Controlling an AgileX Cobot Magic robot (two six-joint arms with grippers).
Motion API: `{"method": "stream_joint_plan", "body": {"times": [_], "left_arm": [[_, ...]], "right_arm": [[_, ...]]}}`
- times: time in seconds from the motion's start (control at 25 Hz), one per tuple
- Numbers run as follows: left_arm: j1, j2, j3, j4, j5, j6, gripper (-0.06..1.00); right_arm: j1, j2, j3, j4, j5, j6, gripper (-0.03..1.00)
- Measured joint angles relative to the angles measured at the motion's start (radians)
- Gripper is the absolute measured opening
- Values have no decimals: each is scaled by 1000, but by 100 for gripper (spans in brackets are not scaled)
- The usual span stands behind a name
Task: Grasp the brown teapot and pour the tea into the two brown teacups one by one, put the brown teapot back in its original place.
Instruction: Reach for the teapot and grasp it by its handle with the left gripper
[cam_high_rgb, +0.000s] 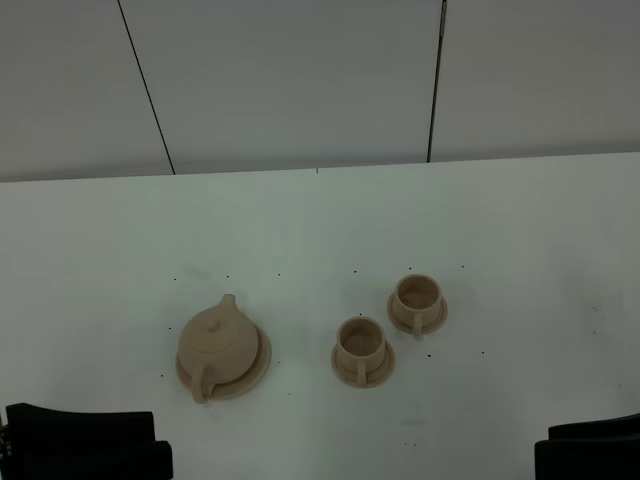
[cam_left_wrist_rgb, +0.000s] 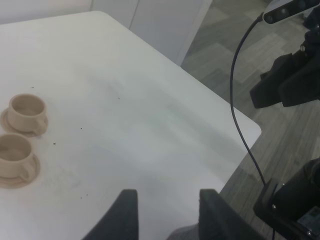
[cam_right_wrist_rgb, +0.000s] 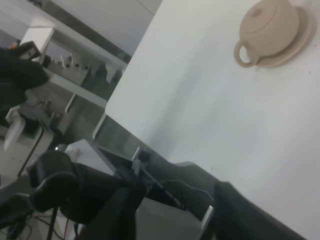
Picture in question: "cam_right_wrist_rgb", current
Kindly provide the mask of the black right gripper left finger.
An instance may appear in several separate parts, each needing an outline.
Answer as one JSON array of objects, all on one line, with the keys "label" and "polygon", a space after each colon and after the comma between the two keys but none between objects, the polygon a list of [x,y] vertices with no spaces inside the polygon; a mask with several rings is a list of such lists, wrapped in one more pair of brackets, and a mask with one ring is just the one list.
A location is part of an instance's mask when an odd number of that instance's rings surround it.
[{"label": "black right gripper left finger", "polygon": [[136,211],[146,195],[146,187],[120,187],[97,215],[80,232],[80,240],[135,240]]}]

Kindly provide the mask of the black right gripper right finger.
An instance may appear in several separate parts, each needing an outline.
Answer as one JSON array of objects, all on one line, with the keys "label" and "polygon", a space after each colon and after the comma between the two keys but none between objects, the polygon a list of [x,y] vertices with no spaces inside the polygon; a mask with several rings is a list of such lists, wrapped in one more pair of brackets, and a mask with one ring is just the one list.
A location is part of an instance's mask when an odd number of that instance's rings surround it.
[{"label": "black right gripper right finger", "polygon": [[241,195],[229,182],[214,187],[213,229],[217,240],[303,240]]}]

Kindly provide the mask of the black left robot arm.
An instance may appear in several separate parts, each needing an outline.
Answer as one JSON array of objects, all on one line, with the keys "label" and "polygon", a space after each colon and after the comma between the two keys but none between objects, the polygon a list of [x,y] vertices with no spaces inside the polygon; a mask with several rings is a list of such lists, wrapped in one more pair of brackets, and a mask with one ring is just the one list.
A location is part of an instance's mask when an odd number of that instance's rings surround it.
[{"label": "black left robot arm", "polygon": [[[0,50],[0,109],[26,101],[26,91],[48,82],[32,42]],[[43,153],[26,175],[0,190],[0,226],[53,210],[73,221],[78,240],[134,240],[136,211],[146,188],[122,169],[120,177],[73,162],[62,151]]]}]

